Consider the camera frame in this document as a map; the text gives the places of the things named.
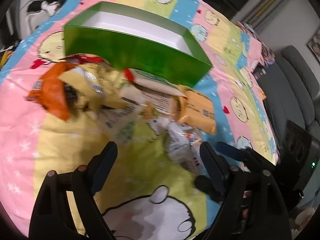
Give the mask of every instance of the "black speaker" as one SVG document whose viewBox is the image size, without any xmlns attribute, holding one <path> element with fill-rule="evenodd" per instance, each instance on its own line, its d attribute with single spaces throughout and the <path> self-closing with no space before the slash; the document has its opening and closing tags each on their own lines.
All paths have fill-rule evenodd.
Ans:
<svg viewBox="0 0 320 240">
<path fill-rule="evenodd" d="M 303 189 L 318 165 L 320 142 L 289 120 L 282 147 L 281 162 L 276 166 L 274 177 L 291 209 L 290 206 L 303 197 Z"/>
</svg>

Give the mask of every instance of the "picture frame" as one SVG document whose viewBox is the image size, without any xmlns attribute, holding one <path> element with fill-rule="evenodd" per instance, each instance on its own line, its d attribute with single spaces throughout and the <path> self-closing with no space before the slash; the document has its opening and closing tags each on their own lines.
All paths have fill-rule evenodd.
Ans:
<svg viewBox="0 0 320 240">
<path fill-rule="evenodd" d="M 310 49 L 310 51 L 320 64 L 320 28 L 318 28 L 316 33 L 308 41 L 307 47 Z"/>
</svg>

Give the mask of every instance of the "open box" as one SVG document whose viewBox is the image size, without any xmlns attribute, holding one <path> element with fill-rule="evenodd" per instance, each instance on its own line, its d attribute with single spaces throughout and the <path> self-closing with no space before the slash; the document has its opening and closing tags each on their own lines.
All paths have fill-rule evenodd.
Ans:
<svg viewBox="0 0 320 240">
<path fill-rule="evenodd" d="M 162 16 L 100 2 L 64 26 L 65 55 L 96 54 L 114 68 L 136 68 L 194 86 L 212 64 L 190 31 Z"/>
</svg>

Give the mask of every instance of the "blue stripe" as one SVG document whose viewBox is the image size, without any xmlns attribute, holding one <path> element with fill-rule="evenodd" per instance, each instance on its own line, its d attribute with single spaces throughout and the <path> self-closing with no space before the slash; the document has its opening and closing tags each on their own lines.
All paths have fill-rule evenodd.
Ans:
<svg viewBox="0 0 320 240">
<path fill-rule="evenodd" d="M 248 34 L 240 32 L 241 33 L 241 46 L 242 46 L 242 42 L 245 43 L 245 50 L 248 53 L 249 52 L 249 47 L 250 47 L 250 37 Z M 237 61 L 236 64 L 236 68 L 237 69 L 241 69 L 243 67 L 245 67 L 247 65 L 247 58 L 243 55 L 243 53 L 241 52 L 239 59 Z"/>
<path fill-rule="evenodd" d="M 189 29 L 198 6 L 198 0 L 178 0 L 169 19 Z"/>
<path fill-rule="evenodd" d="M 228 119 L 226 118 L 226 114 L 223 112 L 223 106 L 221 104 L 220 98 L 217 92 L 217 83 L 212 79 L 209 74 L 206 74 L 195 86 L 194 89 L 204 93 L 207 97 L 210 98 L 214 108 L 214 115 L 216 120 L 216 134 L 201 134 L 203 141 L 208 141 L 212 148 L 216 151 L 217 142 L 226 142 L 228 144 L 235 145 L 234 137 L 231 133 L 231 129 L 228 123 Z M 228 161 L 230 165 L 238 165 L 239 162 L 226 157 L 225 159 Z M 206 206 L 207 206 L 207 227 L 209 227 L 215 217 L 217 216 L 220 205 L 210 199 L 210 197 L 206 196 Z"/>
<path fill-rule="evenodd" d="M 55 15 L 41 23 L 33 33 L 31 33 L 25 40 L 20 42 L 13 55 L 9 58 L 9 60 L 0 71 L 0 84 L 3 82 L 3 79 L 11 71 L 11 69 L 25 55 L 25 53 L 29 50 L 33 43 L 35 43 L 39 36 L 49 30 L 56 21 L 63 19 L 65 16 L 67 16 L 67 14 L 76 9 L 81 1 L 82 0 L 67 0 Z"/>
</svg>

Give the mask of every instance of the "cartoon-print bedsheet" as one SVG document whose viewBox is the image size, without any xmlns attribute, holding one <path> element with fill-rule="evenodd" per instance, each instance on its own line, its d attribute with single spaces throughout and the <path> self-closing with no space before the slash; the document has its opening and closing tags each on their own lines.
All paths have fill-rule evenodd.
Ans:
<svg viewBox="0 0 320 240">
<path fill-rule="evenodd" d="M 57 14 L 20 43 L 0 71 L 0 201 L 25 235 L 47 171 L 72 171 L 88 163 L 108 142 L 86 115 L 65 123 L 24 100 L 39 76 L 63 56 L 62 26 L 99 1 L 141 8 L 189 28 L 213 64 L 195 86 L 212 100 L 217 122 L 217 134 L 203 133 L 203 139 L 213 147 L 218 141 L 252 147 L 271 162 L 277 160 L 259 87 L 250 72 L 260 58 L 257 40 L 201 0 L 67 0 Z M 130 154 L 128 146 L 118 146 L 115 166 L 95 201 L 110 229 L 122 236 L 134 240 L 188 239 L 213 222 L 220 206 L 194 189 L 194 175 L 173 164 L 164 154 L 163 138 L 150 137 L 150 132 L 145 123 L 135 124 Z M 74 200 L 68 197 L 81 230 Z M 146 209 L 148 214 L 152 210 L 151 215 L 145 215 Z M 179 210 L 179 215 L 172 210 Z M 156 219 L 159 211 L 164 218 L 160 224 Z M 114 217 L 122 218 L 124 226 Z M 156 230 L 148 231 L 146 223 Z M 125 228 L 140 231 L 127 232 Z"/>
</svg>

